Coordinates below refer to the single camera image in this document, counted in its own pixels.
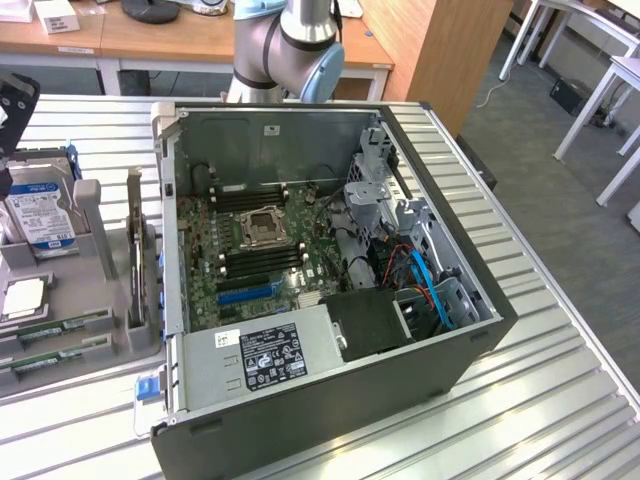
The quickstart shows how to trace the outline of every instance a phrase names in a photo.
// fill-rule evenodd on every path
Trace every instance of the hard drive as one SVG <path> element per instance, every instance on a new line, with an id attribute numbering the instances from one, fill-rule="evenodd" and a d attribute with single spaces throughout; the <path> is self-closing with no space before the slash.
<path id="1" fill-rule="evenodd" d="M 73 203 L 81 178 L 75 148 L 16 152 L 7 166 L 13 185 L 0 205 L 6 241 L 28 243 L 39 259 L 77 252 L 75 237 L 89 227 Z"/>

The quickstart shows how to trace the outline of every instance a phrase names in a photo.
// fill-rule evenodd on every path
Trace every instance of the motherboard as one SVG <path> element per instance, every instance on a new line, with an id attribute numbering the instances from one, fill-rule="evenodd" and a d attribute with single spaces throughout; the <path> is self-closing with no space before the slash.
<path id="1" fill-rule="evenodd" d="M 273 185 L 177 203 L 190 331 L 315 305 L 350 289 L 314 184 Z"/>

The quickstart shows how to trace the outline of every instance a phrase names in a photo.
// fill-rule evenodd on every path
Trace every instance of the floor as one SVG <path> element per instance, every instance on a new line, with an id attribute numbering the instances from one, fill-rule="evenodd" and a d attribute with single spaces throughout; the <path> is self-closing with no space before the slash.
<path id="1" fill-rule="evenodd" d="M 476 104 L 497 85 L 510 42 L 501 40 Z M 94 72 L 20 67 L 44 93 L 99 94 Z M 155 96 L 217 96 L 229 76 L 151 72 Z M 484 108 L 468 116 L 463 136 L 498 180 L 496 195 L 600 338 L 640 390 L 640 235 L 626 213 L 640 201 L 640 169 L 600 208 L 595 197 L 624 163 L 624 139 L 611 130 L 584 129 L 565 158 L 552 152 L 572 124 L 549 98 L 552 79 L 533 65 L 517 67 Z"/>

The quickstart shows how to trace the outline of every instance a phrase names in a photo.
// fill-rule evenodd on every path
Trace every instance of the white box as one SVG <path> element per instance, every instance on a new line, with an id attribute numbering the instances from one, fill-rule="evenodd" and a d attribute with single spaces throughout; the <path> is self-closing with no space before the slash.
<path id="1" fill-rule="evenodd" d="M 67 0 L 36 2 L 36 12 L 45 32 L 61 33 L 80 30 L 76 12 Z"/>
<path id="2" fill-rule="evenodd" d="M 0 0 L 0 22 L 31 23 L 32 0 Z"/>

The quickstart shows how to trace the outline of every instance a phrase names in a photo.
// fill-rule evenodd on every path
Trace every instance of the blue hard drive label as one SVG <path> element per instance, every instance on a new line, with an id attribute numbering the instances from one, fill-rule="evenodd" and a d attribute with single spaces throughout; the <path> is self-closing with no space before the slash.
<path id="1" fill-rule="evenodd" d="M 53 182 L 12 185 L 6 203 L 24 236 L 43 250 L 68 247 L 75 236 L 69 214 L 62 208 L 60 187 Z"/>
<path id="2" fill-rule="evenodd" d="M 240 351 L 252 392 L 307 374 L 295 323 L 241 335 Z"/>

